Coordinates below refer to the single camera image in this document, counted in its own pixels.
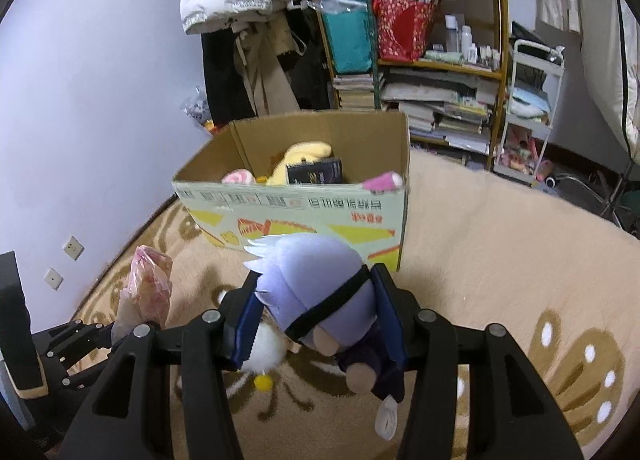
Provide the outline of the beige coat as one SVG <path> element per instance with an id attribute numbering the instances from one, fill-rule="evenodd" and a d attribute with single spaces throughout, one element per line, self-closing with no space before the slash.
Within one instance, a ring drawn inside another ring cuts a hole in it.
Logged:
<path id="1" fill-rule="evenodd" d="M 294 40 L 284 12 L 267 22 L 234 27 L 234 64 L 256 116 L 278 116 L 299 110 L 290 80 L 278 59 L 282 55 L 302 56 L 306 45 Z"/>

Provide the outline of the stack of books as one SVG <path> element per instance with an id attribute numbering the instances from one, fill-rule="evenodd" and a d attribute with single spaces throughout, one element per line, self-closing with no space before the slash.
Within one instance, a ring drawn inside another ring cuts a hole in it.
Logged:
<path id="1" fill-rule="evenodd" d="M 487 157 L 492 148 L 492 118 L 501 83 L 489 76 L 406 67 L 371 73 L 338 74 L 332 80 L 343 109 L 379 108 L 408 118 L 410 137 Z"/>

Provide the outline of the printed cardboard box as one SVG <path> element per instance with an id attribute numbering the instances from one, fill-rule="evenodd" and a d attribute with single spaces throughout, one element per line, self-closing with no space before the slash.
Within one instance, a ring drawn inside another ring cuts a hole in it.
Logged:
<path id="1" fill-rule="evenodd" d="M 343 183 L 262 185 L 291 146 L 326 142 Z M 369 178 L 396 172 L 404 186 L 374 192 Z M 262 236 L 315 232 L 339 238 L 368 264 L 400 266 L 408 206 L 408 121 L 400 112 L 296 112 L 232 122 L 174 177 L 184 207 L 214 246 L 243 250 Z"/>

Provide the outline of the white rolling cart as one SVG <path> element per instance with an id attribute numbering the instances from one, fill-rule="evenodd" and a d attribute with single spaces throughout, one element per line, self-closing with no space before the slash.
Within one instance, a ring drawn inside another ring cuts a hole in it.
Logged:
<path id="1" fill-rule="evenodd" d="M 492 169 L 533 187 L 552 173 L 544 153 L 563 87 L 563 50 L 518 38 L 510 46 L 510 64 L 502 133 Z"/>

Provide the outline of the black coat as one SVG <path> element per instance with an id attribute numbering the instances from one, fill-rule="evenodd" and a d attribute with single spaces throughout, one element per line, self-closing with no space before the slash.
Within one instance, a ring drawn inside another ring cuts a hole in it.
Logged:
<path id="1" fill-rule="evenodd" d="M 252 118 L 255 113 L 234 62 L 235 34 L 231 29 L 201 35 L 205 93 L 213 124 Z"/>

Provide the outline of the dark booklet in box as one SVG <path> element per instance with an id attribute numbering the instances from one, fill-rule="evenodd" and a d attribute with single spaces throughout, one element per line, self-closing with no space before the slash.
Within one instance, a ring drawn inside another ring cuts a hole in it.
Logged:
<path id="1" fill-rule="evenodd" d="M 286 167 L 289 184 L 326 185 L 343 183 L 342 160 L 326 158 L 300 162 Z"/>

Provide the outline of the wall outlet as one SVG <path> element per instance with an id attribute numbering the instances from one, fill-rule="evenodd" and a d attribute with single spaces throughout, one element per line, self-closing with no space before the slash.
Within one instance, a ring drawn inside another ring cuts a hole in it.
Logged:
<path id="1" fill-rule="evenodd" d="M 61 287 L 61 284 L 64 280 L 63 276 L 57 272 L 54 268 L 49 268 L 46 272 L 46 274 L 43 277 L 44 281 L 46 282 L 46 284 L 52 289 L 52 290 L 58 290 L 59 287 Z"/>
<path id="2" fill-rule="evenodd" d="M 70 236 L 63 246 L 63 251 L 74 261 L 80 258 L 85 247 L 74 237 Z"/>

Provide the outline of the lavender haired plush doll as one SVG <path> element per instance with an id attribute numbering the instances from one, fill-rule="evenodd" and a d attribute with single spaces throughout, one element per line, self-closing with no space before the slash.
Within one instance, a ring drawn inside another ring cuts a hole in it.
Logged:
<path id="1" fill-rule="evenodd" d="M 372 272 L 337 238 L 299 232 L 263 236 L 245 247 L 258 275 L 255 296 L 288 339 L 333 358 L 349 391 L 405 398 L 376 311 Z"/>

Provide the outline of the pink bagged plush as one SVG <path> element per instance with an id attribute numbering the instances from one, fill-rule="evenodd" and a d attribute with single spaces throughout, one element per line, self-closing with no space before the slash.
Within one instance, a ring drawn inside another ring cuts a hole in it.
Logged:
<path id="1" fill-rule="evenodd" d="M 150 246 L 138 246 L 131 260 L 126 286 L 120 291 L 112 343 L 125 339 L 139 324 L 164 328 L 168 317 L 172 283 L 172 259 Z"/>

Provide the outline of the red gift bag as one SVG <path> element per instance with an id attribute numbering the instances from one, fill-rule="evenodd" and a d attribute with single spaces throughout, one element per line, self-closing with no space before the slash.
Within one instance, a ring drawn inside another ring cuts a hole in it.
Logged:
<path id="1" fill-rule="evenodd" d="M 415 62 L 426 52 L 439 0 L 373 0 L 378 56 Z"/>

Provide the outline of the plastic bag with toys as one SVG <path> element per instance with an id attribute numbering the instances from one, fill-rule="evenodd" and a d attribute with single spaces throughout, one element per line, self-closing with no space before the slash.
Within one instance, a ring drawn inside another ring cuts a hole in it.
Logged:
<path id="1" fill-rule="evenodd" d="M 206 94 L 201 87 L 194 88 L 193 93 L 181 104 L 180 109 L 209 135 L 216 133 L 217 128 L 209 110 Z"/>

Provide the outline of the wall outlet upper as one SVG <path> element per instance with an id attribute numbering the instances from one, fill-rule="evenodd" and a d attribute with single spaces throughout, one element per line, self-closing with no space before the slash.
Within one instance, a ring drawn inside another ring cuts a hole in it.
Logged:
<path id="1" fill-rule="evenodd" d="M 74 261 L 80 258 L 85 247 L 74 237 L 70 236 L 63 246 L 63 251 Z"/>

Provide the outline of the beige patterned rug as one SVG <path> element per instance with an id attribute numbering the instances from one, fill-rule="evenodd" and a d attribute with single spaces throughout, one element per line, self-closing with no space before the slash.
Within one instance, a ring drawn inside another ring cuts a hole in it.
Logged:
<path id="1" fill-rule="evenodd" d="M 639 391 L 639 243 L 570 203 L 413 151 L 398 287 L 454 324 L 503 324 L 552 391 L 586 457 Z M 356 396 L 326 358 L 301 350 L 256 390 L 224 378 L 249 459 L 391 459 L 378 400 Z"/>

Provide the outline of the teal bag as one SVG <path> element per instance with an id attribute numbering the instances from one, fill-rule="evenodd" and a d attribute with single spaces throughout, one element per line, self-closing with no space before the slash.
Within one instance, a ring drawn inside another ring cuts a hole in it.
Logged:
<path id="1" fill-rule="evenodd" d="M 320 0 L 334 69 L 364 73 L 371 69 L 369 13 L 366 0 Z"/>

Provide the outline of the yellow round plush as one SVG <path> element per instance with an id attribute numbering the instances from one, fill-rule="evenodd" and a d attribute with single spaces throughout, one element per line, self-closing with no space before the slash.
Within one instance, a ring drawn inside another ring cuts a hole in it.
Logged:
<path id="1" fill-rule="evenodd" d="M 313 164 L 331 157 L 332 147 L 326 142 L 299 142 L 288 148 L 273 168 L 270 176 L 258 176 L 256 183 L 283 186 L 288 183 L 288 169 L 301 164 Z"/>

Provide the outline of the wooden shelf unit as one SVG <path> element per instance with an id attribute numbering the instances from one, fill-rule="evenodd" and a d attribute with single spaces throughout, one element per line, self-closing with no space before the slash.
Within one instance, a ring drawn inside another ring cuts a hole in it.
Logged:
<path id="1" fill-rule="evenodd" d="M 311 0 L 338 108 L 407 116 L 411 141 L 489 163 L 506 96 L 508 0 Z"/>

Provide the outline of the pink plush toy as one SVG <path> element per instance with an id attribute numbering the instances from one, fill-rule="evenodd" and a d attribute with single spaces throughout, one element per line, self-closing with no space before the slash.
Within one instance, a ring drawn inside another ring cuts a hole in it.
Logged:
<path id="1" fill-rule="evenodd" d="M 363 189 L 374 192 L 393 191 L 404 186 L 404 179 L 396 172 L 385 172 L 361 183 Z"/>

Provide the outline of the wall outlet lower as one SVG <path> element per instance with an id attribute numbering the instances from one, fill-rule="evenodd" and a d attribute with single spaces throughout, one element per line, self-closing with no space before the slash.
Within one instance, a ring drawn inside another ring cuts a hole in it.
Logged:
<path id="1" fill-rule="evenodd" d="M 46 282 L 46 284 L 52 289 L 52 290 L 58 290 L 59 287 L 61 287 L 61 284 L 64 280 L 63 276 L 57 272 L 54 268 L 49 268 L 46 272 L 46 274 L 43 277 L 44 281 Z"/>

